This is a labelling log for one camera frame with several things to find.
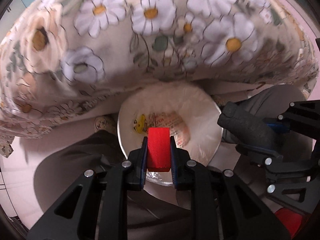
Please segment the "red foam block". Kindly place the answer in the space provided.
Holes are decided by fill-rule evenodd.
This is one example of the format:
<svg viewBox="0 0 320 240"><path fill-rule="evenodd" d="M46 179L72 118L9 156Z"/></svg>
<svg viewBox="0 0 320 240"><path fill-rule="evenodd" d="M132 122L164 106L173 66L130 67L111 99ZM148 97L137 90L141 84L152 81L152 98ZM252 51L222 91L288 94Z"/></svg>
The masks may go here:
<svg viewBox="0 0 320 240"><path fill-rule="evenodd" d="M171 169L170 129L149 128L147 168L149 172L169 172Z"/></svg>

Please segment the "black foam cylinder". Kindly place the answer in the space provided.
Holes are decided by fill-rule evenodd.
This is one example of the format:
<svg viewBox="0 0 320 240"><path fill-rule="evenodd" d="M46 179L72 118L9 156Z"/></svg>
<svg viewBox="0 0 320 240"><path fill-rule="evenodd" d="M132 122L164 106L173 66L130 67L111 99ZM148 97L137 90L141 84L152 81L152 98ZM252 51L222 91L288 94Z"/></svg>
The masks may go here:
<svg viewBox="0 0 320 240"><path fill-rule="evenodd" d="M222 140L230 144L243 143L275 150L276 134L261 119L228 102L222 109L217 124L223 128Z"/></svg>

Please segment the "white trash bin with liner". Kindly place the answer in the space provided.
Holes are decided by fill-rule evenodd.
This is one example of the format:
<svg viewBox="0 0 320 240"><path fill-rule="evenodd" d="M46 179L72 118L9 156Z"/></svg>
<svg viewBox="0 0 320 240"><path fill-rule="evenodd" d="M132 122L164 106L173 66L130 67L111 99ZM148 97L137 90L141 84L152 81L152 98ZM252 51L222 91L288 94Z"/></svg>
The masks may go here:
<svg viewBox="0 0 320 240"><path fill-rule="evenodd" d="M219 148L223 129L218 105L201 88L183 82L159 83L137 91L121 105L117 134L123 154L141 147L149 128L167 127L176 146L207 166Z"/></svg>

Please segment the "red object at edge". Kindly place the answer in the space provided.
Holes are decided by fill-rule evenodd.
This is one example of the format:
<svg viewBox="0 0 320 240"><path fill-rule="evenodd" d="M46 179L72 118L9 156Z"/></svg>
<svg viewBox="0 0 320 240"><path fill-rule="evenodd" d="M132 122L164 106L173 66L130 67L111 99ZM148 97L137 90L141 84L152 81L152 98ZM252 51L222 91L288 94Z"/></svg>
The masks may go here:
<svg viewBox="0 0 320 240"><path fill-rule="evenodd" d="M281 221L281 223L288 230L291 239L304 227L310 218L310 215L301 215L288 208L282 207L274 213L274 215Z"/></svg>

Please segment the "floral bed cover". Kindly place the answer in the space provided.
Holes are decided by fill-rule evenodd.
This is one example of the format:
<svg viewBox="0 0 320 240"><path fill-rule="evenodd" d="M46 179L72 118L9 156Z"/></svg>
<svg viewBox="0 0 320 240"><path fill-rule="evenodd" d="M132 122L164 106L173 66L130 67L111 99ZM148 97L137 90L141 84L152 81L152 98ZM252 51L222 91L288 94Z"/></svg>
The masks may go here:
<svg viewBox="0 0 320 240"><path fill-rule="evenodd" d="M278 0L34 0L1 40L1 155L148 83L296 85L319 73Z"/></svg>

